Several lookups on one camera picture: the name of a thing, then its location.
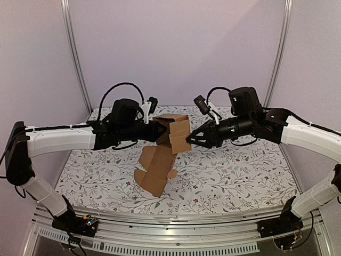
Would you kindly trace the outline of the brown cardboard box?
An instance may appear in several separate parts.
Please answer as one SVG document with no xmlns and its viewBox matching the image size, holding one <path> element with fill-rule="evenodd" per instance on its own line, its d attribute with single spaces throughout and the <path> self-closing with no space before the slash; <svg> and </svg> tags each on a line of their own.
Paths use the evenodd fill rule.
<svg viewBox="0 0 341 256">
<path fill-rule="evenodd" d="M 134 180 L 154 197 L 160 197 L 167 179 L 174 178 L 177 171 L 173 164 L 179 153 L 191 151 L 186 138 L 190 135 L 190 122 L 187 115 L 163 114 L 153 118 L 167 128 L 156 141 L 155 146 L 145 146 L 139 158 L 143 170 L 135 169 Z"/>
</svg>

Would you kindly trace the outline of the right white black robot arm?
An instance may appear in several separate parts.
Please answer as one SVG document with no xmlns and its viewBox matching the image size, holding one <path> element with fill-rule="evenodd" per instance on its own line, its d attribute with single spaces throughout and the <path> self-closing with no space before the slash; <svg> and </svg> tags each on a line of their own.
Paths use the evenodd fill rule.
<svg viewBox="0 0 341 256">
<path fill-rule="evenodd" d="M 284 108 L 262 107 L 253 87 L 228 90 L 232 117 L 222 119 L 208 98 L 194 99 L 196 106 L 211 119 L 186 138 L 192 145 L 205 148 L 221 147 L 223 141 L 233 141 L 251 135 L 277 144 L 299 146 L 336 161 L 326 178 L 307 192 L 290 199 L 284 206 L 275 227 L 286 233 L 305 214 L 340 196 L 340 132 L 308 122 Z"/>
</svg>

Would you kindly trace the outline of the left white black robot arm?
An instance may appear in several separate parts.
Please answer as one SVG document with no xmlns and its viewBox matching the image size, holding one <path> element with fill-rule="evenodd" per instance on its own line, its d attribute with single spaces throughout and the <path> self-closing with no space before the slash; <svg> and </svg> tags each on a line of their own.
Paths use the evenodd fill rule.
<svg viewBox="0 0 341 256">
<path fill-rule="evenodd" d="M 16 122 L 1 156 L 1 161 L 5 163 L 3 178 L 21 187 L 45 206 L 67 231 L 75 231 L 79 227 L 79 217 L 64 196 L 48 182 L 35 176 L 31 159 L 59 151 L 118 147 L 123 141 L 155 142 L 167 130 L 158 121 L 149 119 L 156 105 L 155 98 L 142 104 L 131 99 L 120 99 L 114 102 L 111 113 L 106 117 L 86 123 L 26 127 L 23 122 Z"/>
</svg>

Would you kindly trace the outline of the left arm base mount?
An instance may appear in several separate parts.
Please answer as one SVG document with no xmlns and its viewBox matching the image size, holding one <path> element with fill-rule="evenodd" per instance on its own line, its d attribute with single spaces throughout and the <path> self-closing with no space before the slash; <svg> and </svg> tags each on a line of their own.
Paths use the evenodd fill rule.
<svg viewBox="0 0 341 256">
<path fill-rule="evenodd" d="M 59 217 L 54 217 L 52 227 L 69 233 L 95 237 L 99 220 L 90 214 L 78 217 L 74 213 L 64 213 Z"/>
</svg>

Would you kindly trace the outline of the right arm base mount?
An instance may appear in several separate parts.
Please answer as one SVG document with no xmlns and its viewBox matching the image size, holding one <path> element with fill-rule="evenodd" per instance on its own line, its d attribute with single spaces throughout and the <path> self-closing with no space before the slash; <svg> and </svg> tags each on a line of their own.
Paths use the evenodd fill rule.
<svg viewBox="0 0 341 256">
<path fill-rule="evenodd" d="M 292 214 L 281 214 L 279 217 L 262 220 L 257 223 L 257 231 L 261 238 L 290 233 L 288 236 L 274 239 L 275 246 L 280 250 L 290 250 L 294 247 L 297 241 L 297 235 L 294 232 L 300 231 L 301 228 L 303 228 L 301 218 Z"/>
</svg>

